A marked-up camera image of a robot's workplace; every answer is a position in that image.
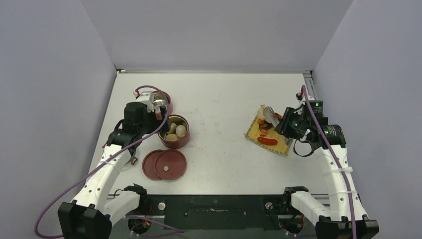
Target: white table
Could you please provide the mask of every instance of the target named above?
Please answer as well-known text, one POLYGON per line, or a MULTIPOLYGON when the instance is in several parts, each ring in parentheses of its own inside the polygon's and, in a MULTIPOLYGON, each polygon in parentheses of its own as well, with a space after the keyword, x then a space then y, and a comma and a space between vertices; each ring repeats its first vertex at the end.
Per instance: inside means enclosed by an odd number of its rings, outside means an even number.
POLYGON ((158 136, 137 149, 139 161, 127 165, 112 192, 133 183, 148 194, 282 194, 287 186, 306 186, 311 193, 325 194, 318 161, 268 152, 247 140, 247 132, 261 104, 284 113, 296 107, 295 93, 304 84, 302 74, 118 74, 91 163, 97 165, 102 146, 115 124, 123 118, 132 91, 153 85, 172 98, 174 114, 185 117, 191 139, 180 149, 188 162, 185 174, 175 181, 152 181, 142 172, 145 155, 166 149, 158 136))

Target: yellow mat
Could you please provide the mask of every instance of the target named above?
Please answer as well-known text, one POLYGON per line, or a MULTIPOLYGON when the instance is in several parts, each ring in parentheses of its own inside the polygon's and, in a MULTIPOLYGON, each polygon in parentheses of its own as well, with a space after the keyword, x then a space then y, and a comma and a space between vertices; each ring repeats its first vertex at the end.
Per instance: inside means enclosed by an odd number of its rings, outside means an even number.
POLYGON ((259 134, 261 131, 259 130, 259 124, 258 124, 258 115, 253 120, 251 126, 248 129, 248 132, 245 134, 245 136, 250 139, 252 142, 254 142, 256 145, 271 151, 276 154, 281 154, 284 156, 287 156, 289 153, 290 145, 292 144, 292 141, 289 139, 285 139, 282 135, 279 135, 274 131, 274 127, 268 130, 267 136, 265 138, 271 138, 276 139, 277 144, 276 145, 265 145, 258 142, 257 138, 259 137, 259 134))

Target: gray wall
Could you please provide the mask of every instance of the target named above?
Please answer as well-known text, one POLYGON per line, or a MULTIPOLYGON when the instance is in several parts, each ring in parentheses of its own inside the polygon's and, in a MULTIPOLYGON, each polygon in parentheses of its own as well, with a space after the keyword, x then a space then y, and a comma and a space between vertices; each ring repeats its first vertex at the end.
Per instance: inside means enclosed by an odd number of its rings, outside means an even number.
POLYGON ((115 69, 79 0, 1 1, 0 22, 0 237, 36 238, 88 171, 115 69))
POLYGON ((118 68, 313 69, 352 0, 82 0, 118 68))
POLYGON ((314 71, 379 238, 422 238, 422 1, 354 0, 314 71))

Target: red lid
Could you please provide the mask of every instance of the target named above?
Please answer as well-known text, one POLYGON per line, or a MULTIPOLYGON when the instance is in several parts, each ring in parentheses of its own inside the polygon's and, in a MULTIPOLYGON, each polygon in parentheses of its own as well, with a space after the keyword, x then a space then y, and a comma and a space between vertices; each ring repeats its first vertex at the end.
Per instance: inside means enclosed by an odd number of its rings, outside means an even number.
POLYGON ((178 179, 186 171, 186 158, 178 150, 169 149, 161 152, 155 160, 155 173, 162 179, 178 179))
POLYGON ((144 171, 145 176, 151 180, 162 179, 155 173, 155 160, 157 159, 157 156, 163 151, 164 150, 162 149, 151 151, 145 156, 144 161, 142 162, 142 171, 144 171))

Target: red sausage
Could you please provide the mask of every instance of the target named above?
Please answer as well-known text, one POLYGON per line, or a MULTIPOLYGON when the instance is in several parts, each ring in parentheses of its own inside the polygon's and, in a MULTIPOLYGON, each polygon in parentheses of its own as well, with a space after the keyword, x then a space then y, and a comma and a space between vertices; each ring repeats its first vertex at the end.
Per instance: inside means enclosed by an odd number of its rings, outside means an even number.
POLYGON ((261 144, 266 144, 266 145, 276 145, 278 143, 276 139, 264 138, 264 137, 258 137, 258 142, 260 142, 261 144))

